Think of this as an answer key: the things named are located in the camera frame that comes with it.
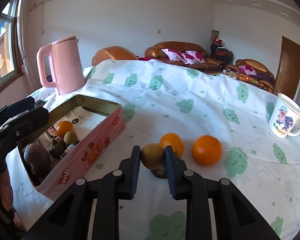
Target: silver bolt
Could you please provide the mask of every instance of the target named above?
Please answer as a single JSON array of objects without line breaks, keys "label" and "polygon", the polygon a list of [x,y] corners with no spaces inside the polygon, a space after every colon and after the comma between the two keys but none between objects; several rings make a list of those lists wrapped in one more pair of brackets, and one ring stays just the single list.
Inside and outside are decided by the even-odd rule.
[{"label": "silver bolt", "polygon": [[78,186],[82,186],[83,184],[86,183],[86,180],[83,179],[83,178],[77,179],[77,180],[75,181],[75,183],[76,183]]},{"label": "silver bolt", "polygon": [[225,186],[228,186],[230,184],[230,180],[226,179],[226,178],[223,178],[223,179],[221,179],[221,184],[225,185]]},{"label": "silver bolt", "polygon": [[122,174],[122,171],[121,171],[121,170],[114,170],[114,171],[112,172],[112,174],[113,174],[114,176],[120,176],[120,175]]},{"label": "silver bolt", "polygon": [[192,176],[193,174],[194,174],[194,172],[193,171],[191,171],[191,170],[185,170],[185,172],[184,172],[184,174],[186,175],[186,176]]}]

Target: curtain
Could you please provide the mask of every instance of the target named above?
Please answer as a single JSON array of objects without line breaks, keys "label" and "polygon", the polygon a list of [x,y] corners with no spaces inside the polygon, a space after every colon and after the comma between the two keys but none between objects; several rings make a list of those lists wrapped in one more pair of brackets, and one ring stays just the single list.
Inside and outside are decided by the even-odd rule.
[{"label": "curtain", "polygon": [[35,66],[30,66],[27,58],[27,15],[30,0],[19,0],[18,14],[17,14],[17,34],[18,34],[18,47],[22,57],[22,72],[27,88],[27,92],[31,94],[41,86],[37,75]]}]

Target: window sill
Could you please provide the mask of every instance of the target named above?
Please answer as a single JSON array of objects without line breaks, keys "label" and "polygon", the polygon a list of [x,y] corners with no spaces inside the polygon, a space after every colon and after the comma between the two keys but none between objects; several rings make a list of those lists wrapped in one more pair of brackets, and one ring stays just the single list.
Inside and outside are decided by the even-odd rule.
[{"label": "window sill", "polygon": [[9,85],[11,85],[14,81],[16,81],[18,78],[20,78],[23,74],[22,73],[17,73],[15,74],[12,78],[7,80],[4,83],[0,84],[0,93],[5,90]]}]

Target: brown leather sofa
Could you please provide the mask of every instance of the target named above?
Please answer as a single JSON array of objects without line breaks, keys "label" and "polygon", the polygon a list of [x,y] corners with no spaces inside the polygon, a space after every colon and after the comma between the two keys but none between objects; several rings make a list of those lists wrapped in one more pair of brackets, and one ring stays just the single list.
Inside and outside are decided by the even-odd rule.
[{"label": "brown leather sofa", "polygon": [[[189,65],[181,61],[170,61],[168,56],[161,49],[174,49],[177,51],[195,50],[201,53],[201,55],[203,56],[203,58],[207,63],[198,63],[195,65]],[[215,73],[218,71],[221,72],[224,68],[224,63],[222,61],[208,57],[208,53],[200,45],[189,43],[189,42],[181,42],[181,41],[160,42],[148,48],[145,52],[145,57],[155,58],[164,63],[168,63],[172,65],[193,68],[204,73]]]},{"label": "brown leather sofa", "polygon": [[225,70],[228,71],[233,71],[235,73],[240,73],[240,69],[239,66],[242,65],[250,65],[254,68],[254,70],[256,71],[256,73],[263,73],[267,76],[269,76],[270,79],[273,79],[273,82],[270,82],[269,80],[264,80],[264,79],[260,79],[258,81],[258,88],[266,90],[270,93],[274,92],[274,87],[275,87],[275,81],[274,81],[274,76],[273,74],[266,68],[265,65],[261,64],[260,62],[253,60],[253,59],[238,59],[235,62],[235,65],[227,65],[225,67]]},{"label": "brown leather sofa", "polygon": [[132,52],[128,51],[127,49],[120,47],[120,46],[112,46],[108,48],[104,48],[98,50],[95,56],[92,58],[91,65],[96,66],[100,62],[106,60],[139,60],[136,55]]}]

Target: white tablecloth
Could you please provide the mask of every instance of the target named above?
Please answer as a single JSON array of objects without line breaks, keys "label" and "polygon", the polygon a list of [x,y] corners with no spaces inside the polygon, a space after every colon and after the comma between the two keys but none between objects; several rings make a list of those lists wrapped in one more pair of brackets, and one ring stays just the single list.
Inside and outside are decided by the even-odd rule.
[{"label": "white tablecloth", "polygon": [[[111,60],[100,63],[74,93],[56,96],[53,89],[41,88],[33,95],[48,100],[45,108],[51,110],[77,93],[118,101],[126,113],[127,128],[86,173],[87,180],[117,169],[134,145],[158,143],[174,132],[185,144],[182,159],[189,169],[208,179],[231,179],[281,239],[292,239],[299,231],[300,135],[279,139],[269,130],[275,95],[225,75],[160,62]],[[205,134],[223,146],[221,159],[210,167],[198,165],[191,153],[194,141]],[[281,156],[287,164],[280,163]],[[16,149],[7,164],[14,207],[29,229],[52,201],[32,187]],[[143,165],[135,199],[120,201],[120,206],[120,239],[183,239],[186,201],[174,201],[167,180],[155,178]],[[170,238],[162,237],[166,232]]]}]

